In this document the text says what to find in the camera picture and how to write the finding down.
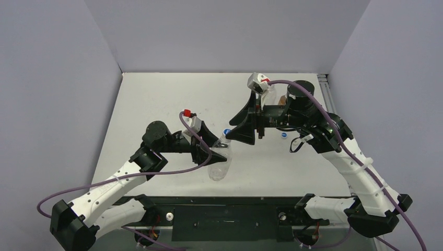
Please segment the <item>clear plastic bottle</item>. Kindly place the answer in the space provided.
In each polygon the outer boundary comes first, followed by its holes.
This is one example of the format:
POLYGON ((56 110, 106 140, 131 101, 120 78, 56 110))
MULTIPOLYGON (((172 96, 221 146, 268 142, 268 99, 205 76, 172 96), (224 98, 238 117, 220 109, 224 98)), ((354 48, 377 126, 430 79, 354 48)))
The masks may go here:
POLYGON ((229 171, 232 160, 231 140, 226 138, 229 129, 223 131, 221 137, 213 144, 211 163, 208 167, 208 176, 213 181, 224 179, 229 171))

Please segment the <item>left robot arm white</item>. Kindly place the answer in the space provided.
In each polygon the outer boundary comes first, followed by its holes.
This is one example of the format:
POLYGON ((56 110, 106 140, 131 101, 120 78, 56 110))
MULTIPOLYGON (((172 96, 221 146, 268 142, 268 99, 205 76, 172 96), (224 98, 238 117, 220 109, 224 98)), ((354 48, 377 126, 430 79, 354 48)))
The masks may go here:
POLYGON ((145 195, 120 206, 114 203, 156 175, 166 175, 163 153, 189 153, 198 167, 230 164, 231 143, 217 137, 197 117, 185 121, 187 129, 171 133, 162 121, 150 123, 140 148, 107 180, 70 201, 60 200, 51 213, 50 232, 64 250, 89 250, 103 235, 134 222, 154 222, 154 203, 145 195))

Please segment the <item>blue white bottle cap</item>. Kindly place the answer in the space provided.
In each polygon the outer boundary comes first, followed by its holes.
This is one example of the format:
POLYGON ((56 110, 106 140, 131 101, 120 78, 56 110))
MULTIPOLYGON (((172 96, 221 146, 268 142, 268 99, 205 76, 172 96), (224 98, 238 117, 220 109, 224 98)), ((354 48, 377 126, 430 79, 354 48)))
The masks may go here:
POLYGON ((226 136, 231 130, 230 129, 224 129, 223 130, 223 135, 226 136))

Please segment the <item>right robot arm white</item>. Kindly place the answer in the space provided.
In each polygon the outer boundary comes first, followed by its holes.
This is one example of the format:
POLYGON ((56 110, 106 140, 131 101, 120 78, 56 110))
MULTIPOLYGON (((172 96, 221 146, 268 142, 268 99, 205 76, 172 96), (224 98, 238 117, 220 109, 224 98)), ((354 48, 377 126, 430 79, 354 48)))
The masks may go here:
POLYGON ((295 206, 301 223, 325 220, 347 223, 354 231, 373 238, 391 233, 399 215, 412 204, 407 194, 392 189, 375 171, 373 161, 360 150, 350 128, 336 114, 327 112, 314 98, 308 81, 287 82, 286 103, 264 105, 261 98, 273 86, 267 78, 251 80, 251 96, 231 120, 228 139, 253 145, 266 128, 293 129, 301 144, 309 144, 342 175, 354 193, 348 198, 305 195, 295 206))

